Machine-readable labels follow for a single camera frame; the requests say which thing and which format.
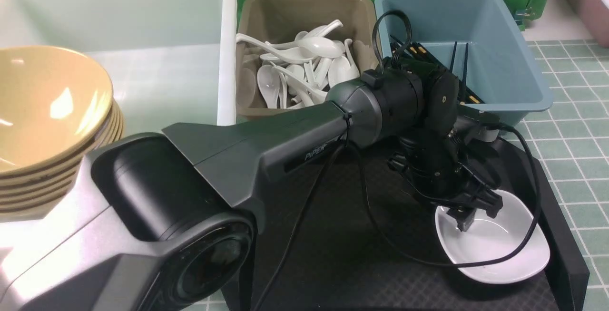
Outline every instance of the blue plastic bin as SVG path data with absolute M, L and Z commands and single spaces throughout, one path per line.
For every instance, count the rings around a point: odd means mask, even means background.
M 375 0 L 376 16 L 402 10 L 413 25 L 413 41 L 422 43 L 447 67 L 458 41 L 453 72 L 461 77 L 465 44 L 470 44 L 466 84 L 508 125 L 529 112 L 552 106 L 552 94 L 503 0 Z M 402 21 L 388 16 L 379 27 L 383 55 L 389 34 L 405 40 Z

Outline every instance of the white bin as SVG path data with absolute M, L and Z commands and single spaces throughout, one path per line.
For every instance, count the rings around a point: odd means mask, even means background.
M 0 0 L 0 47 L 55 45 L 108 71 L 126 134 L 235 122 L 236 0 Z

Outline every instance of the black tray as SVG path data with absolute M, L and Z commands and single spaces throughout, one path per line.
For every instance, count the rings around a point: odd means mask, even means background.
M 478 169 L 493 166 L 501 177 L 501 188 L 519 196 L 531 209 L 533 188 L 524 152 L 501 139 L 490 145 L 476 142 L 472 147 L 483 161 Z M 448 262 L 435 233 L 433 214 L 413 201 L 399 175 L 387 167 L 387 157 L 397 149 L 394 140 L 387 140 L 364 153 L 373 212 L 392 239 L 412 255 Z M 511 285 L 485 285 L 456 269 L 405 261 L 370 225 L 357 166 L 345 154 L 329 170 L 261 311 L 581 311 L 589 271 L 536 164 L 542 180 L 540 225 L 552 254 L 545 271 L 537 276 Z M 319 170 L 320 165 L 305 166 L 268 194 L 267 229 L 257 238 L 256 251 L 240 276 L 222 288 L 230 311 L 249 311 L 249 296 L 252 305 L 259 299 Z

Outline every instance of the brown bin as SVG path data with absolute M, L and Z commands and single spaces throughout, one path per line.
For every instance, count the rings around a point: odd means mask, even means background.
M 374 4 L 370 0 L 246 0 L 239 22 L 239 33 L 272 44 L 293 41 L 299 31 L 310 31 L 339 19 L 343 27 L 327 38 L 353 39 L 353 59 L 360 72 L 375 68 L 378 61 L 372 51 L 372 28 L 376 21 Z M 272 116 L 285 109 L 267 109 L 257 89 L 257 70 L 262 62 L 257 55 L 265 53 L 249 44 L 237 45 L 237 115 L 248 120 Z M 251 105 L 240 105 L 239 92 L 246 83 L 255 84 L 256 93 Z

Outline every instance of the grid mat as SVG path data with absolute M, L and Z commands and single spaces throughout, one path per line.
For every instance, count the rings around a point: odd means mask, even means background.
M 609 49 L 593 40 L 527 42 L 554 93 L 516 129 L 540 160 L 590 269 L 584 311 L 609 310 Z M 506 137 L 520 146 L 513 136 Z M 187 311 L 228 311 L 217 292 Z

